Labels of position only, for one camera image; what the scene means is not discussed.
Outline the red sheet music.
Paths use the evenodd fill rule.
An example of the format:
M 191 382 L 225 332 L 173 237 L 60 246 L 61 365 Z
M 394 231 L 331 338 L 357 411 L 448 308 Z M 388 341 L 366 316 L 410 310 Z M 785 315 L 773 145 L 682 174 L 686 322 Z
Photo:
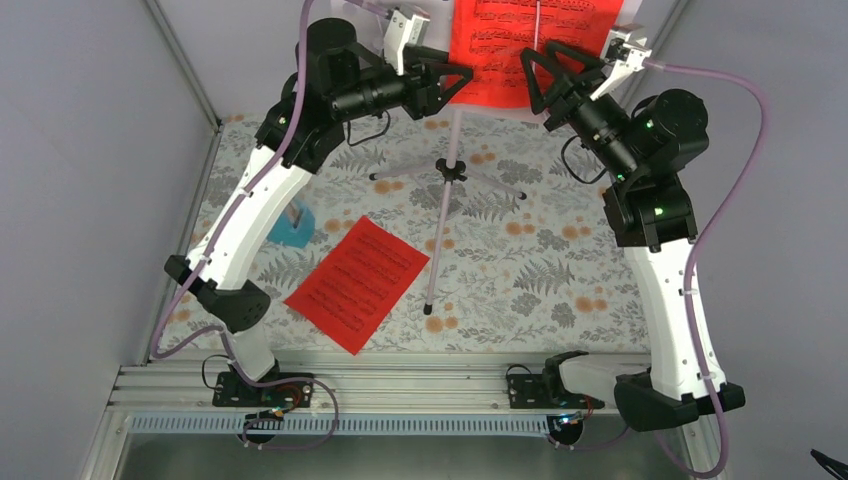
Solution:
M 520 54 L 550 40 L 595 56 L 601 53 L 622 0 L 466 0 L 454 3 L 449 60 L 470 67 L 472 81 L 457 104 L 493 109 L 530 105 Z
M 363 216 L 284 304 L 356 355 L 428 260 Z

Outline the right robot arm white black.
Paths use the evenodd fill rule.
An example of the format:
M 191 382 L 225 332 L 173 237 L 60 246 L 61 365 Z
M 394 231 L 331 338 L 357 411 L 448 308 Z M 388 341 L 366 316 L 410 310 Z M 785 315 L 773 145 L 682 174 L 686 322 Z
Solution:
M 579 394 L 610 405 L 637 432 L 672 429 L 745 403 L 714 354 L 687 261 L 698 240 L 680 171 L 709 145 L 708 112 L 670 89 L 625 111 L 602 89 L 602 60 L 558 41 L 520 55 L 531 109 L 545 127 L 567 126 L 611 177 L 604 212 L 637 282 L 650 364 L 637 371 L 587 353 L 549 359 L 541 391 L 555 407 Z

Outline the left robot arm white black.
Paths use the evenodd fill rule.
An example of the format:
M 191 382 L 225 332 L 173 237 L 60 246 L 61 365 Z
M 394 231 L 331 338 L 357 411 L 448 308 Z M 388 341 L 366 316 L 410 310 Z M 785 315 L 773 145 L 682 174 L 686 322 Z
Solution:
M 440 112 L 473 77 L 446 52 L 402 45 L 398 63 L 357 40 L 348 21 L 303 21 L 296 72 L 256 133 L 245 172 L 206 236 L 165 263 L 181 294 L 215 319 L 239 392 L 255 405 L 278 391 L 274 354 L 259 324 L 269 296 L 248 277 L 251 262 L 284 208 L 345 140 L 353 120 L 403 109 L 419 120 Z

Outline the floral table mat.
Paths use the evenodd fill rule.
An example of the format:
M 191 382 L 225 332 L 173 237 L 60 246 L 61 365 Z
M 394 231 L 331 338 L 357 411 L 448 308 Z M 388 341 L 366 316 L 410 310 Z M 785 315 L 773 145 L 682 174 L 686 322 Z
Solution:
M 262 245 L 247 276 L 271 299 L 262 326 L 280 350 L 336 344 L 287 298 L 367 217 L 417 250 L 438 252 L 377 331 L 368 352 L 642 353 L 647 328 L 638 288 L 602 211 L 597 161 L 567 129 L 465 115 L 459 158 L 472 177 L 439 215 L 446 115 L 397 112 L 353 125 L 300 192 L 316 227 L 302 247 Z

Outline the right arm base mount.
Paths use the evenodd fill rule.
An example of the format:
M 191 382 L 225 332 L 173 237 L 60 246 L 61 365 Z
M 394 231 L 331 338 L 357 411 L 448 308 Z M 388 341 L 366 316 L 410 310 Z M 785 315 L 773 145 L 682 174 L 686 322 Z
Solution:
M 584 355 L 587 355 L 587 352 L 578 350 L 549 357 L 545 360 L 540 373 L 534 373 L 527 366 L 518 363 L 510 364 L 505 371 L 511 409 L 575 410 L 575 413 L 546 417 L 547 438 L 555 447 L 590 450 L 590 447 L 576 447 L 576 443 L 584 432 L 586 420 L 596 410 L 606 407 L 605 402 L 600 399 L 586 394 L 572 393 L 563 386 L 559 367 L 566 360 Z

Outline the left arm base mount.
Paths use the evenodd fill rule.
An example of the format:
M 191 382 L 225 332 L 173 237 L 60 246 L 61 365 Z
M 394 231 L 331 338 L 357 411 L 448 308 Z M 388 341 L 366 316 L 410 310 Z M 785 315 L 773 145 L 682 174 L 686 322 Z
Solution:
M 264 444 L 274 438 L 270 430 L 278 429 L 287 413 L 309 408 L 314 390 L 314 375 L 305 372 L 270 372 L 263 381 L 291 379 L 293 382 L 273 387 L 254 387 L 243 382 L 235 371 L 223 371 L 214 380 L 203 377 L 203 384 L 213 392 L 212 405 L 217 408 L 248 408 L 237 435 L 250 442 Z

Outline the aluminium rail base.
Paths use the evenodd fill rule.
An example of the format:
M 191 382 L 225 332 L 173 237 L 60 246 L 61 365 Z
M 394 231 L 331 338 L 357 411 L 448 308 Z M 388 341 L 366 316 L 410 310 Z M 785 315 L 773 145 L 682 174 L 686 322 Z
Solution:
M 577 451 L 551 445 L 562 410 L 516 410 L 505 375 L 538 368 L 539 354 L 282 352 L 281 366 L 313 374 L 307 404 L 262 431 L 237 431 L 249 407 L 217 408 L 210 383 L 226 367 L 214 351 L 186 350 L 120 369 L 86 479 L 681 479 L 682 460 L 709 468 L 714 426 L 685 426 L 658 445 L 619 438 L 622 421 L 596 408 Z

